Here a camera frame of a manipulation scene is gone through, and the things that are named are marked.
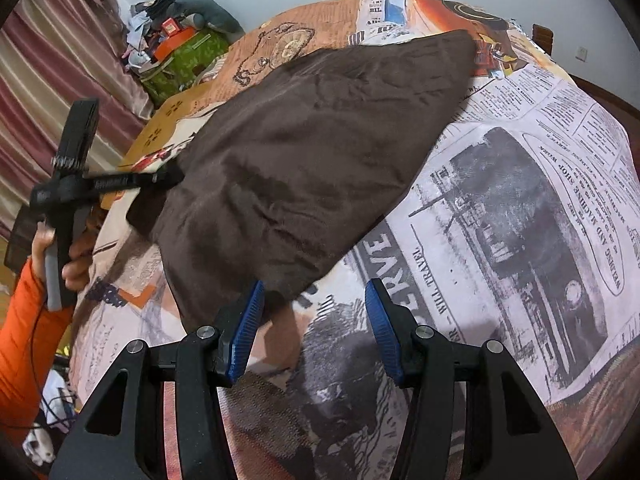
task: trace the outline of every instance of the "metal screw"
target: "metal screw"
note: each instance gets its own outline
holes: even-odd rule
[[[200,339],[208,339],[212,337],[215,333],[216,333],[216,329],[209,325],[201,326],[196,332],[196,334]]]
[[[431,339],[433,337],[433,328],[426,325],[418,325],[415,329],[415,335],[420,339]]]
[[[495,339],[491,339],[491,341],[487,341],[486,342],[486,349],[489,352],[492,352],[494,354],[499,354],[500,352],[502,352],[504,350],[504,346],[502,346],[502,343],[500,341],[496,341]]]
[[[134,339],[127,344],[127,352],[130,354],[137,354],[142,350],[144,343],[140,339]]]

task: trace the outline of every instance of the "tablecloth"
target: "tablecloth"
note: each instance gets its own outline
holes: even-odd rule
[[[213,79],[169,99],[122,168],[156,169],[216,107],[297,56],[454,28],[476,41],[476,78],[408,197],[260,328],[247,374],[220,391],[239,478],[388,478],[408,397],[385,377],[364,313],[374,276],[450,339],[502,340],[581,479],[638,403],[640,184],[628,139],[514,23],[442,0],[289,10],[234,44]],[[124,218],[133,197],[112,203],[76,309],[70,378],[81,400],[130,340],[184,336],[158,248]],[[462,458],[462,389],[456,409],[452,475]],[[170,385],[165,419],[169,474],[179,478]]]

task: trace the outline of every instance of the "orange sleeve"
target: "orange sleeve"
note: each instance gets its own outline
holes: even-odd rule
[[[44,299],[44,287],[33,275],[29,258],[0,330],[0,431],[16,446],[22,445],[29,430],[7,426],[27,428],[33,424],[56,348],[73,315],[72,308],[49,312],[43,307]],[[36,320],[31,367],[30,341]]]

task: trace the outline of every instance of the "striped curtain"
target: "striped curtain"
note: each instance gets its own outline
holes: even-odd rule
[[[51,172],[73,101],[100,98],[91,170],[111,170],[149,119],[145,91],[123,72],[115,0],[20,0],[0,30],[0,236]]]

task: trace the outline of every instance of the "hand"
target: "hand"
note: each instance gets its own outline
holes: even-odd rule
[[[45,284],[44,271],[44,251],[49,247],[55,238],[55,232],[47,228],[42,222],[38,224],[38,230],[31,243],[31,269],[33,275]],[[79,292],[89,283],[89,267],[94,260],[92,252],[94,250],[97,233],[85,231],[72,243],[69,248],[71,261],[62,268],[62,277],[65,279],[65,286],[69,290]]]

